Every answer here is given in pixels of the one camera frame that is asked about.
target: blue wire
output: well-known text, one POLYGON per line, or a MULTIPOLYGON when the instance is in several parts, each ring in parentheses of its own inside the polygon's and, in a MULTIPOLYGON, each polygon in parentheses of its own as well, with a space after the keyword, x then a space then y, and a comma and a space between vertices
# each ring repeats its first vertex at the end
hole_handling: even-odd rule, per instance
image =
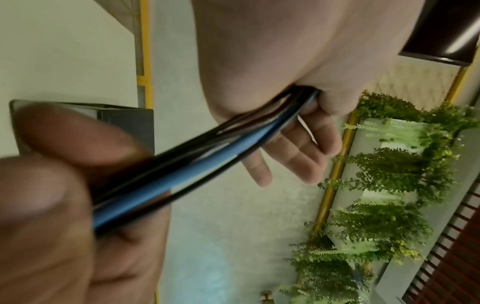
POLYGON ((108 204, 99 207, 93 212, 93 227, 100 227, 112 219, 142 205, 146 201, 219 166, 254 145, 277 124, 277 121, 272 122, 252 134, 241 137, 212 155, 171 172, 126 195, 114 198, 108 204))

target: skin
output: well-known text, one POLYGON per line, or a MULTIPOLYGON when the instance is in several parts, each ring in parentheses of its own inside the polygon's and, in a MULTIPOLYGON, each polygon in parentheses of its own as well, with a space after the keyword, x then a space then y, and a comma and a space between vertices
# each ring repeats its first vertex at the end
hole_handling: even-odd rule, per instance
MULTIPOLYGON (((400 51, 422 1, 193 0, 198 60, 212 115, 253 110, 289 84, 322 90, 264 150, 307 184, 341 141, 332 115, 400 51)), ((162 270, 170 209, 96 241, 88 185, 151 157, 121 130, 47 105, 12 119, 32 153, 0 159, 0 303, 146 304, 162 270)), ((272 181, 260 153, 244 162, 272 181)))

